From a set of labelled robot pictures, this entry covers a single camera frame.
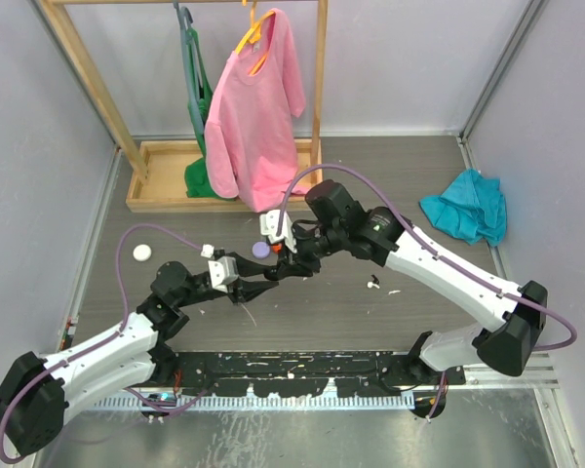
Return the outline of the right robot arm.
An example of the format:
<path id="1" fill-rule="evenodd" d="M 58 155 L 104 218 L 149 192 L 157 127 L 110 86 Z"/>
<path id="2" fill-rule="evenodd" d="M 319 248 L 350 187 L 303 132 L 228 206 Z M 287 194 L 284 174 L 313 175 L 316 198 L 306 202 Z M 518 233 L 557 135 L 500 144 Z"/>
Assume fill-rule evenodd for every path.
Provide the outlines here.
<path id="1" fill-rule="evenodd" d="M 331 179 L 313 187 L 305 201 L 314 220 L 291 221 L 280 210 L 259 218 L 261 235 L 281 247 L 267 278 L 310 277 L 319 272 L 321 259 L 339 252 L 370 260 L 426 285 L 475 320 L 455 331 L 422 333 L 406 360 L 413 380 L 428 384 L 443 371 L 473 364 L 508 376 L 523 373 L 545 326 L 543 286 L 534 281 L 519 286 L 488 274 L 388 208 L 364 209 Z"/>

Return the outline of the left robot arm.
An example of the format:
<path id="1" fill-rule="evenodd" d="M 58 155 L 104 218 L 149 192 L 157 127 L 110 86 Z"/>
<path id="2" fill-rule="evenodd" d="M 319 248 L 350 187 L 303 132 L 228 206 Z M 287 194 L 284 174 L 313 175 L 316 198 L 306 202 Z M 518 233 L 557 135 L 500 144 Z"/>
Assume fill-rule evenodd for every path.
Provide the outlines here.
<path id="1" fill-rule="evenodd" d="M 76 415 L 124 388 L 170 383 L 176 355 L 167 342 L 187 324 L 183 308 L 226 297 L 251 301 L 277 286 L 258 280 L 264 267 L 235 253 L 192 274 L 178 261 L 163 264 L 151 293 L 122 321 L 81 344 L 40 357 L 17 357 L 0 383 L 0 460 L 17 464 L 44 448 Z"/>

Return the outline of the purple earbud charging case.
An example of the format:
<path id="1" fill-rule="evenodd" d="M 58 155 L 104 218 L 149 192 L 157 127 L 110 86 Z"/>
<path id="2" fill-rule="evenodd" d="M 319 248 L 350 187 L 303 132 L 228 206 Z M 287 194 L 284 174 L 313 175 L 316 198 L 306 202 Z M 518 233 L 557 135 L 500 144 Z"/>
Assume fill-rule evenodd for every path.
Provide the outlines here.
<path id="1" fill-rule="evenodd" d="M 252 254 L 255 258 L 265 259 L 270 255 L 270 253 L 270 246 L 263 241 L 255 242 L 252 246 Z"/>

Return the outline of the white earbud charging case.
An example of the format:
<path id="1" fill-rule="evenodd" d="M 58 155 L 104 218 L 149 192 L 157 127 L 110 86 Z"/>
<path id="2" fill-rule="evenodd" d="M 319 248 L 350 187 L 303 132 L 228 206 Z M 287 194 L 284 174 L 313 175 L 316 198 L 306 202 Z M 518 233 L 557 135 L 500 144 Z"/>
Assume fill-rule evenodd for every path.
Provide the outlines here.
<path id="1" fill-rule="evenodd" d="M 146 244 L 139 244 L 133 248 L 133 259 L 137 262 L 145 262 L 152 256 L 152 249 Z"/>

